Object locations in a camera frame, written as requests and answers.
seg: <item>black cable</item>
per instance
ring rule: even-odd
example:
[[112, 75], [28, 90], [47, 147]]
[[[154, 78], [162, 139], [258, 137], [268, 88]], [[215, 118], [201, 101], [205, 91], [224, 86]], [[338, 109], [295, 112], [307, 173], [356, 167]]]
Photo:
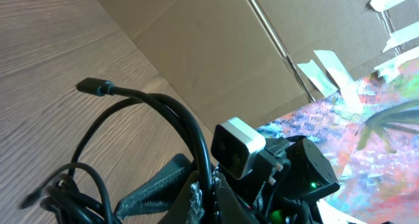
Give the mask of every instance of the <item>black cable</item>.
[[[212, 208], [212, 176], [211, 162], [206, 147], [204, 135], [191, 113], [177, 100], [163, 94], [146, 94], [138, 90], [115, 87], [111, 82], [101, 79], [85, 79], [77, 85], [81, 92], [104, 96], [105, 94], [118, 94], [127, 96], [128, 99], [122, 100], [110, 108], [106, 109], [90, 126], [82, 140], [78, 144], [71, 163], [66, 164], [52, 173], [44, 182], [25, 197], [20, 207], [27, 208], [33, 205], [45, 190], [49, 197], [41, 201], [41, 207], [47, 211], [55, 213], [56, 219], [61, 224], [66, 223], [120, 223], [120, 220], [111, 211], [109, 195], [106, 187], [93, 168], [86, 164], [78, 163], [78, 159], [86, 144], [113, 113], [124, 109], [125, 107], [137, 104], [147, 103], [153, 109], [158, 111], [179, 133], [183, 141], [187, 144], [193, 157], [195, 158], [198, 171], [200, 188], [203, 191], [204, 207], [206, 210]], [[77, 184], [73, 180], [75, 169], [80, 168], [87, 171], [98, 186], [103, 204], [93, 198], [79, 192]], [[68, 174], [60, 174], [68, 169]], [[53, 180], [54, 186], [47, 187]]]
[[100, 178], [99, 174], [89, 165], [81, 163], [81, 162], [72, 162], [69, 164], [65, 164], [51, 173], [34, 192], [30, 195], [25, 197], [23, 202], [21, 203], [21, 208], [27, 208], [31, 206], [33, 203], [37, 201], [37, 199], [42, 195], [42, 191], [45, 189], [46, 192], [50, 195], [50, 197], [54, 200], [54, 202], [59, 205], [58, 208], [58, 215], [60, 217], [60, 223], [68, 223], [67, 220], [70, 219], [68, 216], [71, 214], [71, 217], [76, 218], [81, 223], [95, 223], [91, 218], [91, 215], [84, 211], [84, 207], [77, 205], [73, 200], [67, 198], [63, 193], [61, 193], [55, 187], [47, 187], [47, 185], [55, 179], [63, 171], [70, 169], [70, 168], [79, 168], [86, 171], [93, 179], [94, 183], [98, 187], [98, 191], [100, 194], [101, 201], [103, 203], [103, 219], [105, 220], [106, 224], [112, 224], [112, 210], [111, 210], [111, 201], [109, 200], [109, 195], [103, 182], [102, 178]]
[[[116, 104], [112, 105], [111, 107], [107, 108], [90, 126], [90, 128], [87, 130], [86, 134], [83, 136], [82, 140], [79, 142], [78, 146], [76, 147], [76, 150], [73, 154], [73, 157], [71, 158], [71, 162], [77, 162], [79, 160], [79, 157], [83, 151], [83, 149], [86, 147], [87, 143], [89, 142], [90, 138], [94, 135], [96, 130], [105, 122], [106, 119], [108, 119], [113, 113], [116, 113], [117, 111], [120, 111], [121, 109], [124, 109], [128, 106], [135, 105], [137, 103], [143, 103], [143, 101], [139, 99], [133, 99], [128, 98], [125, 100], [121, 100], [117, 102]], [[187, 144], [189, 151], [192, 153], [192, 155], [195, 157], [193, 146], [191, 143], [191, 139], [189, 135], [186, 133], [186, 130], [180, 125], [179, 120], [173, 119], [173, 121], [170, 121], [170, 124], [176, 129], [177, 133], [181, 136], [183, 141]], [[74, 176], [75, 169], [70, 169], [68, 171], [68, 174], [73, 177]]]
[[310, 207], [307, 202], [303, 200], [293, 201], [283, 196], [278, 199], [278, 202], [280, 202], [281, 204], [285, 204], [287, 206], [293, 207], [294, 209], [297, 210], [297, 214], [293, 215], [295, 217], [294, 222], [293, 222], [294, 224], [307, 223], [307, 220], [310, 216]]
[[270, 194], [268, 196], [268, 202], [266, 203], [266, 208], [264, 209], [264, 216], [265, 217], [268, 217], [270, 207], [272, 205], [272, 201], [274, 199], [275, 193], [278, 190], [278, 187], [281, 185], [282, 181], [287, 176], [287, 174], [289, 172], [289, 169], [291, 168], [291, 161], [289, 159], [283, 159], [282, 162], [283, 162], [282, 163], [283, 169], [282, 169], [282, 171], [280, 171], [281, 179], [276, 181], [275, 184], [272, 186], [272, 188], [270, 190]]
[[195, 121], [191, 113], [179, 103], [177, 100], [170, 96], [163, 94], [146, 94], [138, 90], [132, 90], [127, 88], [121, 88], [113, 86], [109, 89], [109, 94], [116, 94], [119, 96], [126, 96], [129, 98], [137, 98], [150, 105], [153, 109], [157, 110], [166, 120], [174, 120], [174, 115], [167, 115], [167, 108], [162, 107], [163, 105], [159, 101], [163, 101], [172, 111], [181, 119], [185, 126], [189, 136], [192, 138], [195, 159], [199, 173], [199, 184], [203, 192], [204, 207], [211, 208], [212, 201], [212, 174], [211, 174], [211, 161], [208, 154], [208, 149], [202, 131]]

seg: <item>colorful painting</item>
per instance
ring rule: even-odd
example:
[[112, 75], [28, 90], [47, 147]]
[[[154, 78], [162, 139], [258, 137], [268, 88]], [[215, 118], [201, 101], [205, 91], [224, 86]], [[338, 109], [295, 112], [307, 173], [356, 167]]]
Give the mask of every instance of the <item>colorful painting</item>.
[[336, 92], [257, 129], [316, 142], [341, 184], [325, 200], [366, 223], [419, 223], [419, 59], [399, 71], [388, 84], [375, 75], [356, 81], [362, 114]]

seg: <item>cardboard seam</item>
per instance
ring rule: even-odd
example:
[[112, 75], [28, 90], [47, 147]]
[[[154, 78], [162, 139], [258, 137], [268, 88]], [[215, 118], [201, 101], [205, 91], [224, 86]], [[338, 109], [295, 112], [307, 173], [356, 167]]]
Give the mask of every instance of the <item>cardboard seam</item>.
[[167, 10], [169, 10], [172, 6], [174, 6], [179, 0], [173, 0], [170, 4], [159, 12], [142, 30], [139, 30], [132, 36], [131, 39], [136, 39], [139, 37], [143, 32], [147, 31]]
[[[385, 10], [383, 12], [377, 12], [377, 13], [378, 13], [380, 19], [383, 20], [384, 27], [387, 30], [387, 34], [390, 36], [390, 34], [392, 34], [394, 32], [394, 27], [393, 27], [393, 24], [392, 24], [392, 20], [390, 18], [390, 15], [388, 14], [388, 11]], [[400, 47], [395, 47], [394, 50], [395, 50], [395, 54], [397, 56], [399, 56], [400, 53], [401, 53]]]
[[293, 70], [294, 75], [297, 78], [297, 81], [299, 82], [300, 86], [303, 87], [304, 91], [306, 92], [306, 95], [310, 99], [310, 102], [315, 102], [316, 99], [314, 99], [313, 95], [311, 95], [310, 91], [308, 90], [306, 83], [303, 81], [303, 79], [300, 76], [300, 73], [297, 71], [296, 65], [293, 63], [291, 57], [288, 55], [287, 50], [281, 42], [281, 39], [278, 37], [278, 34], [275, 32], [275, 29], [272, 27], [272, 24], [269, 22], [269, 19], [264, 14], [263, 9], [259, 6], [257, 0], [247, 0], [247, 2], [250, 4], [250, 7], [253, 9], [253, 12], [256, 14], [256, 17], [262, 24], [262, 27], [264, 27], [265, 31], [268, 33], [270, 40], [273, 42], [276, 50], [280, 53], [282, 59], [286, 60], [288, 65]]

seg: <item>wooden floor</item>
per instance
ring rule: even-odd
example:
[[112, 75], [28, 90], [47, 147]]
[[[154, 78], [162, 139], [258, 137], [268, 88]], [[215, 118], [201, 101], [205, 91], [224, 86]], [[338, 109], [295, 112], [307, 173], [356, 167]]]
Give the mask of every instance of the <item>wooden floor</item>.
[[[85, 77], [179, 99], [95, 0], [0, 0], [0, 223], [55, 223], [38, 205], [16, 207], [47, 174], [69, 162], [100, 112], [122, 99], [77, 92], [73, 86]], [[210, 141], [210, 131], [202, 128]], [[100, 173], [115, 207], [176, 153], [191, 158], [175, 130], [142, 105], [107, 121], [81, 161]], [[85, 193], [98, 197], [90, 178], [81, 172], [76, 177]], [[155, 223], [160, 217], [125, 223]]]

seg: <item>cardboard box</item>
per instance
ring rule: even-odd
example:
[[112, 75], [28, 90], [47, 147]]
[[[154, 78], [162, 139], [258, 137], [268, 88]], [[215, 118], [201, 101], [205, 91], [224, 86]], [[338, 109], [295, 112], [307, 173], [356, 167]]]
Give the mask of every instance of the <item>cardboard box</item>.
[[[419, 21], [419, 0], [406, 0], [386, 11], [393, 31], [398, 31]], [[399, 46], [401, 52], [406, 52], [419, 46], [419, 38], [415, 38]]]
[[[210, 130], [233, 116], [260, 126], [310, 102], [249, 0], [98, 1]], [[313, 50], [332, 50], [358, 79], [397, 54], [382, 53], [389, 33], [369, 1], [256, 3], [293, 63], [321, 66]]]

